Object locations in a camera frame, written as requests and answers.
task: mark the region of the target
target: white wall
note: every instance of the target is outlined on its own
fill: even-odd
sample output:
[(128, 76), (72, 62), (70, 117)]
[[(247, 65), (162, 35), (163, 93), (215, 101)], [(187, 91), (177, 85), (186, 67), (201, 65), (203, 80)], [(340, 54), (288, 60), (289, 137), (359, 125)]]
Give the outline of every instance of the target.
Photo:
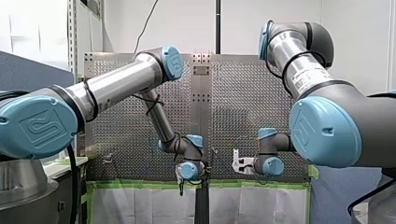
[(257, 54), (260, 29), (268, 21), (320, 23), (320, 0), (222, 1), (221, 53)]
[(104, 41), (102, 19), (79, 1), (77, 1), (77, 39), (77, 74), (83, 77), (85, 53), (102, 52)]
[(334, 42), (334, 77), (352, 82), (365, 94), (386, 91), (392, 0), (323, 0), (322, 24)]
[[(105, 51), (134, 52), (154, 0), (105, 0)], [(215, 44), (215, 1), (159, 1), (139, 50), (175, 45), (181, 52), (208, 52)]]
[[(105, 0), (105, 51), (134, 51), (153, 2)], [(172, 44), (185, 53), (215, 51), (215, 7), (215, 0), (159, 1), (139, 49)], [(226, 0), (221, 13), (221, 53), (257, 54), (265, 22), (320, 22), (321, 1)]]

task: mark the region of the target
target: metal frame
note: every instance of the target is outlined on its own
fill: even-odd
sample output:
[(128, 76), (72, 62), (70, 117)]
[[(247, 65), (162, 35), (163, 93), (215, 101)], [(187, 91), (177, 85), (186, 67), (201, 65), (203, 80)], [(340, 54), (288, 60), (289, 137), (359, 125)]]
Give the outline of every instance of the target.
[[(127, 64), (132, 59), (133, 54), (87, 53), (85, 55), (85, 76), (99, 75)], [(253, 176), (238, 175), (233, 172), (233, 141), (239, 135), (255, 138), (258, 128), (265, 126), (273, 125), (279, 131), (286, 132), (292, 100), (283, 91), (281, 82), (271, 77), (265, 69), (264, 63), (255, 56), (184, 54), (183, 59), (185, 61), (183, 78), (177, 82), (166, 83), (159, 88), (165, 102), (165, 111), (170, 117), (175, 131), (181, 132), (181, 134), (192, 133), (203, 136), (205, 158), (214, 161), (212, 178), (252, 179)], [(220, 76), (225, 76), (225, 80), (219, 81)], [(242, 88), (235, 89), (234, 87), (238, 87), (238, 85), (242, 85)], [(244, 109), (246, 114), (238, 114), (238, 108), (235, 110), (235, 114), (233, 106), (239, 106), (239, 110), (240, 108)], [(96, 153), (96, 158), (91, 162), (92, 166), (88, 172), (89, 179), (118, 177), (175, 180), (173, 156), (161, 152), (157, 153), (155, 146), (151, 146), (154, 148), (147, 148), (148, 137), (157, 138), (151, 124), (146, 122), (147, 118), (144, 114), (145, 108), (143, 105), (136, 99), (128, 98), (125, 102), (121, 102), (101, 115), (96, 123), (87, 125), (87, 151), (95, 154), (95, 152), (98, 152), (98, 147), (108, 146), (112, 147), (108, 148), (108, 152), (111, 150), (117, 151), (117, 148), (124, 148), (124, 151), (117, 151), (117, 153), (126, 153), (122, 157), (115, 157), (114, 154), (103, 154), (103, 151), (99, 150), (99, 153)], [(117, 131), (117, 128), (113, 127), (114, 122), (120, 123), (118, 120), (122, 119), (120, 115), (125, 120), (135, 122), (135, 124), (128, 126), (130, 130), (120, 130), (120, 132), (130, 132), (133, 135), (129, 136), (130, 140), (137, 143), (125, 142), (125, 139), (119, 138), (119, 134), (114, 133)], [(236, 120), (246, 119), (250, 124), (242, 129), (237, 126), (238, 124), (235, 127), (230, 126), (230, 122), (233, 121), (228, 122), (228, 116)], [(220, 130), (219, 124), (225, 125), (224, 130), (229, 132), (224, 133), (224, 130)], [(100, 131), (102, 133), (97, 135), (97, 129), (103, 129)], [(150, 133), (139, 133), (142, 130), (151, 131)], [(107, 138), (107, 140), (100, 139), (99, 142), (95, 142), (94, 139), (97, 136)], [(240, 148), (240, 151), (243, 156), (254, 156), (257, 151), (257, 143), (254, 140), (243, 140), (242, 145), (244, 147)], [(289, 182), (306, 182), (309, 180), (307, 165), (304, 164), (303, 160), (291, 153), (282, 153), (281, 157), (286, 162), (287, 171), (284, 176), (275, 180)], [(106, 168), (110, 171), (102, 175), (104, 166), (111, 167)], [(144, 166), (153, 167), (147, 171), (143, 169)], [(124, 175), (115, 176), (116, 170), (122, 170)]]
[(77, 77), (78, 45), (77, 45), (77, 2), (68, 0), (67, 3), (67, 33), (70, 72)]

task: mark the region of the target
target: white cloth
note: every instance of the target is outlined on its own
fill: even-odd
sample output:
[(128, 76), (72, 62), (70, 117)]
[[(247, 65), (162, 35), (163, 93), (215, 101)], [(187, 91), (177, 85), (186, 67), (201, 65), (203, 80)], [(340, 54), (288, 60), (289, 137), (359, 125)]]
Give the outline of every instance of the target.
[[(211, 224), (305, 224), (306, 189), (209, 190)], [(193, 224), (195, 189), (95, 189), (91, 224)]]

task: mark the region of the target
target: robotic arm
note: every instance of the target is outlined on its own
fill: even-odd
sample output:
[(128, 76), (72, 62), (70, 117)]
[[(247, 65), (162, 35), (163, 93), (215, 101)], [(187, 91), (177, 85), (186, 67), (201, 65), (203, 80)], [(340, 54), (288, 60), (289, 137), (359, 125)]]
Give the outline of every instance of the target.
[[(280, 175), (283, 163), (276, 152), (284, 150), (296, 150), (311, 163), (334, 168), (396, 166), (390, 156), (396, 147), (390, 135), (396, 128), (395, 92), (366, 97), (352, 84), (334, 79), (326, 70), (332, 66), (333, 45), (324, 27), (269, 21), (262, 28), (259, 57), (277, 68), (296, 101), (290, 111), (290, 138), (277, 133), (263, 144), (266, 138), (260, 132), (272, 129), (259, 130), (259, 157), (234, 160), (236, 172), (244, 173), (240, 167), (247, 161), (256, 174)], [(274, 154), (263, 155), (264, 151)], [(265, 168), (270, 167), (269, 159), (272, 165), (276, 162), (276, 172)], [(396, 176), (394, 169), (384, 171)]]
[(0, 101), (0, 155), (42, 159), (64, 150), (85, 123), (123, 99), (140, 93), (160, 136), (159, 148), (184, 155), (178, 174), (196, 180), (203, 173), (202, 137), (177, 136), (155, 88), (177, 80), (183, 61), (177, 49), (165, 46), (139, 53), (133, 63), (68, 88), (52, 86)]
[(145, 100), (150, 118), (157, 134), (160, 137), (158, 149), (184, 156), (184, 161), (177, 166), (177, 179), (195, 181), (205, 174), (205, 164), (202, 161), (203, 138), (200, 135), (188, 134), (180, 136), (173, 131), (163, 106), (157, 104), (159, 95), (155, 89), (140, 92)]

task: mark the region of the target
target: black cable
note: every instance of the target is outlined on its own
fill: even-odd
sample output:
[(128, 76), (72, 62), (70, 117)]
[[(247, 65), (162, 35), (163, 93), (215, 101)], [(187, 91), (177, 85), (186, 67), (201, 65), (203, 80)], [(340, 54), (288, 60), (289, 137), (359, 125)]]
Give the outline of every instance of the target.
[(248, 168), (248, 167), (253, 168), (253, 165), (252, 165), (252, 164), (248, 164), (248, 165), (239, 167), (239, 171), (243, 172), (243, 171), (245, 171), (245, 169)]
[(162, 105), (162, 106), (165, 105), (163, 102), (160, 101), (160, 97), (161, 97), (160, 94), (157, 95), (157, 98), (155, 98), (155, 100), (145, 99), (145, 98), (140, 97), (140, 96), (138, 96), (138, 95), (132, 95), (132, 96), (133, 96), (134, 98), (139, 99), (139, 100), (142, 100), (142, 101), (154, 103), (154, 104), (148, 109), (148, 111), (146, 111), (146, 116), (149, 115), (149, 112), (155, 107), (156, 104), (160, 104), (160, 105)]
[(183, 191), (184, 191), (184, 180), (183, 179), (181, 179), (180, 184), (178, 184), (178, 190), (179, 190), (180, 196), (183, 196)]
[(269, 63), (268, 63), (268, 45), (269, 45), (269, 40), (270, 40), (270, 26), (274, 24), (274, 21), (269, 20), (267, 22), (267, 27), (265, 27), (265, 33), (267, 35), (267, 38), (265, 39), (265, 44), (264, 44), (264, 54), (265, 54), (265, 66), (267, 67), (267, 70), (274, 76), (277, 78), (282, 78), (282, 76), (280, 76), (279, 74), (275, 73)]
[[(257, 157), (259, 155), (259, 152), (257, 152), (255, 155), (254, 155), (254, 160), (253, 160), (253, 164), (255, 164), (256, 163), (256, 160), (258, 160), (259, 158)], [(265, 177), (266, 177), (266, 179), (264, 179), (265, 180), (265, 183), (262, 183), (261, 181), (260, 181), (260, 179), (259, 179), (259, 175), (256, 173), (256, 169), (254, 168), (254, 166), (253, 166), (253, 169), (254, 169), (254, 172), (253, 172), (253, 175), (254, 175), (254, 178), (256, 179), (256, 182), (258, 182), (260, 185), (267, 185), (268, 184), (268, 175), (265, 175)]]
[(323, 56), (321, 53), (319, 53), (319, 52), (317, 52), (317, 51), (306, 50), (306, 51), (297, 53), (297, 54), (295, 54), (294, 56), (292, 56), (292, 57), (286, 62), (285, 67), (283, 68), (283, 72), (282, 72), (282, 84), (283, 84), (283, 87), (285, 88), (285, 91), (286, 91), (289, 95), (291, 95), (291, 92), (290, 92), (290, 89), (289, 89), (289, 87), (288, 87), (288, 85), (287, 85), (287, 82), (286, 82), (286, 73), (287, 73), (288, 68), (289, 68), (289, 66), (291, 65), (291, 63), (292, 63), (294, 60), (296, 60), (296, 59), (298, 59), (298, 58), (304, 56), (305, 54), (312, 54), (312, 55), (315, 54), (315, 55), (318, 55), (319, 58), (322, 60), (322, 66), (323, 66), (323, 67), (326, 67), (326, 59), (324, 58), (324, 56)]
[(90, 86), (88, 85), (87, 81), (88, 81), (87, 79), (84, 79), (83, 83), (84, 83), (85, 91), (90, 95), (90, 97), (93, 101), (93, 115), (92, 115), (91, 119), (87, 120), (87, 122), (91, 122), (98, 117), (99, 105), (98, 105), (98, 102), (96, 101), (96, 97), (95, 97), (95, 95), (93, 95), (93, 92), (91, 91)]
[(202, 184), (202, 180), (201, 181), (199, 181), (199, 183), (193, 183), (193, 182), (191, 182), (190, 180), (188, 180), (188, 182), (191, 184), (191, 185), (200, 185), (200, 184)]
[(381, 186), (381, 187), (379, 187), (379, 188), (377, 188), (377, 189), (374, 189), (374, 190), (368, 192), (367, 194), (361, 196), (361, 197), (360, 197), (358, 200), (356, 200), (355, 202), (351, 203), (351, 204), (347, 207), (347, 211), (348, 211), (349, 215), (352, 216), (352, 210), (353, 210), (353, 207), (355, 207), (355, 205), (357, 205), (357, 204), (359, 204), (359, 203), (362, 203), (362, 202), (365, 201), (366, 199), (375, 196), (377, 193), (383, 191), (384, 189), (389, 188), (389, 187), (392, 186), (393, 183), (395, 183), (395, 182), (396, 182), (396, 178), (390, 180), (388, 183), (384, 184), (383, 186)]
[(75, 224), (78, 208), (78, 170), (72, 145), (67, 147), (67, 153), (69, 154), (70, 169), (72, 172), (72, 212), (70, 215), (70, 224)]
[(148, 23), (149, 23), (149, 19), (151, 18), (152, 12), (154, 11), (155, 6), (157, 6), (157, 3), (158, 3), (158, 0), (155, 1), (154, 5), (151, 8), (150, 13), (148, 14), (148, 18), (146, 19), (146, 23), (145, 23), (145, 26), (143, 27), (142, 33), (137, 38), (136, 47), (134, 48), (134, 53), (137, 52), (137, 48), (139, 47), (140, 37), (142, 37), (142, 35), (145, 33), (146, 27), (148, 26)]
[(175, 152), (174, 161), (176, 161), (176, 158), (178, 156), (178, 151), (180, 150), (180, 146), (181, 146), (181, 135), (180, 135), (180, 133), (175, 133), (175, 136), (176, 136), (176, 142), (174, 143), (174, 152)]
[(6, 91), (6, 92), (2, 92), (0, 93), (0, 101), (6, 100), (6, 99), (10, 99), (10, 98), (15, 98), (15, 97), (19, 97), (22, 96), (24, 94), (29, 93), (29, 91)]

